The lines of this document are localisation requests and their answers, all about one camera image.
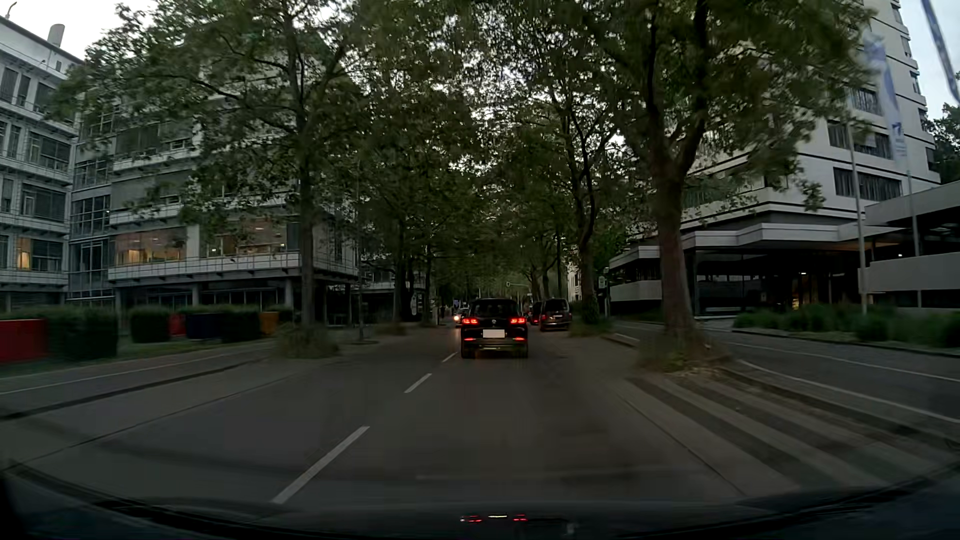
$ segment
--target planter box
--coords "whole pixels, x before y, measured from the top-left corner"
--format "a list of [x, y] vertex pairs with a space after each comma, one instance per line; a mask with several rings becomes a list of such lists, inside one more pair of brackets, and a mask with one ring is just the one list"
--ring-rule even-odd
[[263, 311], [260, 313], [260, 333], [263, 335], [273, 335], [279, 321], [279, 311]]
[[189, 339], [213, 339], [222, 334], [223, 313], [187, 313], [186, 336]]
[[47, 322], [43, 319], [0, 321], [0, 363], [47, 356]]

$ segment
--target tree trunk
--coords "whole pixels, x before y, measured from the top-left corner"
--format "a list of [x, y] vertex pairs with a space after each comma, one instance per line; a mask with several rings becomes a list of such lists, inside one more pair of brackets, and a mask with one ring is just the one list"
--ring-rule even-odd
[[317, 320], [313, 281], [313, 185], [307, 158], [300, 159], [300, 323], [312, 326]]
[[655, 186], [664, 331], [676, 346], [687, 351], [689, 359], [704, 359], [707, 356], [706, 340], [690, 310], [690, 291], [686, 284], [686, 263], [681, 243], [683, 181], [655, 180]]

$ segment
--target car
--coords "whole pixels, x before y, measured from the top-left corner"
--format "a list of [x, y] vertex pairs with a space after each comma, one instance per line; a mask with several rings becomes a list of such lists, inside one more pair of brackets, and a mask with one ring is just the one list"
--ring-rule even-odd
[[540, 309], [543, 307], [543, 302], [534, 302], [530, 307], [530, 324], [536, 326], [540, 322]]
[[563, 298], [551, 298], [543, 302], [542, 312], [540, 313], [540, 331], [547, 329], [570, 330], [570, 322], [573, 320], [573, 313], [570, 312], [570, 304]]
[[474, 300], [461, 325], [462, 358], [474, 358], [479, 351], [507, 351], [521, 358], [529, 354], [527, 319], [520, 313], [516, 301], [507, 298]]

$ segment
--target road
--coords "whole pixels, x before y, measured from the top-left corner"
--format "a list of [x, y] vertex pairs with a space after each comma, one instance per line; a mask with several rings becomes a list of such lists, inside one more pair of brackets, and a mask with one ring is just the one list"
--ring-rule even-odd
[[[662, 327], [619, 321], [616, 331], [642, 339]], [[960, 424], [957, 358], [859, 345], [731, 331], [711, 331], [740, 359], [790, 377], [928, 411]]]
[[259, 344], [0, 380], [2, 451], [53, 478], [167, 503], [742, 495], [611, 394], [633, 361], [621, 346], [533, 331], [527, 359], [466, 360], [456, 332], [417, 329], [331, 361], [268, 359]]

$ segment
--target tree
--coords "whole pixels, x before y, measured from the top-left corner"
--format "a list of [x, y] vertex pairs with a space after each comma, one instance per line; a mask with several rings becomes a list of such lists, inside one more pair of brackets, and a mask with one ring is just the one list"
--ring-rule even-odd
[[797, 143], [818, 118], [846, 116], [846, 88], [867, 79], [855, 51], [870, 12], [843, 0], [559, 4], [564, 24], [599, 51], [586, 69], [652, 181], [666, 335], [704, 358], [680, 235], [688, 173], [698, 158], [743, 155], [742, 174], [792, 175]]
[[121, 5], [122, 24], [87, 49], [58, 102], [83, 116], [119, 104], [128, 126], [195, 126], [200, 155], [181, 191], [184, 220], [222, 225], [286, 205], [300, 224], [309, 325], [313, 226], [332, 200], [330, 181], [351, 163], [348, 134], [362, 100], [345, 62], [380, 4], [158, 0], [150, 12]]

